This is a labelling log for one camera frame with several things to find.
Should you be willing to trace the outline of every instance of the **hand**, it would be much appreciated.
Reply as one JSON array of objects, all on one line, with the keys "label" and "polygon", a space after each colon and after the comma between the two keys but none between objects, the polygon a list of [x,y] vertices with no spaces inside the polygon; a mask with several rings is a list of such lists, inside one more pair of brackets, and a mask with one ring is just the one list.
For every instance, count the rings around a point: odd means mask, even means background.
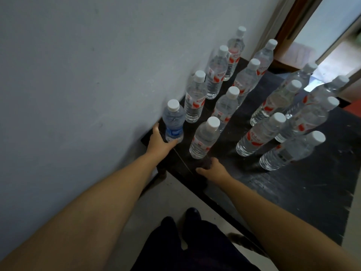
[{"label": "hand", "polygon": [[158,126],[159,123],[156,123],[153,126],[153,134],[149,140],[146,154],[150,155],[152,158],[155,158],[155,160],[157,160],[159,163],[168,155],[169,151],[177,145],[178,140],[176,139],[169,143],[165,143],[160,136]]},{"label": "hand", "polygon": [[196,172],[217,185],[232,178],[217,158],[211,158],[211,160],[212,164],[210,165],[210,169],[198,167],[196,168]]}]

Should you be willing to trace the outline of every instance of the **tabletop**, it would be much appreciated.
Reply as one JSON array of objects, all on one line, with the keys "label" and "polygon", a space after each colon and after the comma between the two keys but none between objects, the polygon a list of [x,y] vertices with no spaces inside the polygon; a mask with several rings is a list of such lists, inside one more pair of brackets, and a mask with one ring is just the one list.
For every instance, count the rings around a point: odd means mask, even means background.
[{"label": "tabletop", "polygon": [[[160,166],[259,247],[259,242],[229,198],[195,172],[197,167],[209,167],[210,157],[218,158],[233,178],[341,245],[361,166],[360,118],[337,107],[330,112],[324,124],[314,129],[323,132],[326,141],[317,146],[311,156],[276,171],[266,171],[258,165],[258,161],[263,153],[279,144],[276,140],[273,139],[249,157],[241,157],[235,150],[237,142],[251,128],[253,112],[283,81],[281,77],[266,72],[234,113],[206,157],[201,160],[191,157],[189,147],[197,127],[211,116],[218,98],[232,86],[236,74],[247,63],[244,59],[240,60],[232,78],[223,82],[218,96],[214,100],[206,100],[201,118],[196,123],[184,123],[183,141]],[[306,94],[306,91],[301,91],[295,102]],[[159,129],[162,134],[165,133],[162,120]],[[145,145],[149,142],[150,134],[151,131],[142,139]]]}]

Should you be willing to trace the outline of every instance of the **white wall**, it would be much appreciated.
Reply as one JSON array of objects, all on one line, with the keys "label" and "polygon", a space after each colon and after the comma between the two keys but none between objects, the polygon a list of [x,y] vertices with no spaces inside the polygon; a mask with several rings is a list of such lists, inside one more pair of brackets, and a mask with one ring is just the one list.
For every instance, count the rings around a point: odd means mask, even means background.
[{"label": "white wall", "polygon": [[102,177],[240,24],[278,0],[0,0],[0,258]]},{"label": "white wall", "polygon": [[315,49],[317,59],[361,14],[361,0],[322,0],[295,42]]}]

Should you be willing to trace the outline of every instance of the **right hand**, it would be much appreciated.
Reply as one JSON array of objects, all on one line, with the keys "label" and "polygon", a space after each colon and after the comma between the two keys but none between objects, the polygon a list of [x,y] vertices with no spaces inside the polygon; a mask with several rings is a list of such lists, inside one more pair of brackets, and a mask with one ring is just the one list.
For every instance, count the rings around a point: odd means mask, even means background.
[{"label": "right hand", "polygon": [[196,172],[204,177],[206,177],[211,182],[215,184],[220,184],[221,182],[231,178],[224,166],[218,161],[217,158],[211,158],[212,164],[210,169],[196,168]]}]

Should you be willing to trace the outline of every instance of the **blue-labeled water bottle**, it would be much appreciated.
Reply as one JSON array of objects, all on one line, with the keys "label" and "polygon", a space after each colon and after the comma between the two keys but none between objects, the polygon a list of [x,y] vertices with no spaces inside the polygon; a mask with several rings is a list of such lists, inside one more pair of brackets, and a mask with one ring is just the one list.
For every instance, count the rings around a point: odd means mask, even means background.
[{"label": "blue-labeled water bottle", "polygon": [[166,126],[165,139],[170,142],[178,139],[178,143],[183,141],[183,124],[186,120],[186,113],[179,102],[170,100],[163,112],[163,121]]}]

